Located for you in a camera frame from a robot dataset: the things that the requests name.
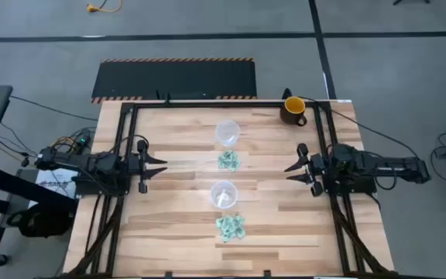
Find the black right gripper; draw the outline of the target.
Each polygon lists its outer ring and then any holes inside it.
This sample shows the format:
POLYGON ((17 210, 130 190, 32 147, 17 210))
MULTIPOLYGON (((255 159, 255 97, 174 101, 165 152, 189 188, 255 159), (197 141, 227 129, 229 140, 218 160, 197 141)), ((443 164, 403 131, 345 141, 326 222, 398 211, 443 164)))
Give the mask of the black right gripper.
POLYGON ((308 157, 308 148, 305 143, 297 146, 298 160, 292 166, 285 169, 285 172, 295 171, 304 168, 303 174, 288 176, 287 180, 299 181, 305 184, 311 184, 310 191, 314 197, 320 196, 323 192, 323 186, 316 176, 324 173, 324 161, 320 154, 314 154, 308 157))

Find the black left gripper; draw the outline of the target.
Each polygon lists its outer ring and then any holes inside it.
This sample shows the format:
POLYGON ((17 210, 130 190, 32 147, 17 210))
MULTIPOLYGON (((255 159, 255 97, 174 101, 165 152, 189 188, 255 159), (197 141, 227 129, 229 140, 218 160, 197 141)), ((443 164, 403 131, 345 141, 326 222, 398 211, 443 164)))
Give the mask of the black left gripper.
POLYGON ((124 180, 131 181, 133 176, 140 176, 138 189, 139 193, 146 194, 147 186, 146 180, 152 179, 158 173, 166 170, 166 167, 160 167, 156 169, 146 169, 146 164, 166 164, 165 160, 159 160, 151 157, 148 153, 149 144, 141 139, 136 144, 137 153, 129 152, 125 156, 125 174, 124 180))

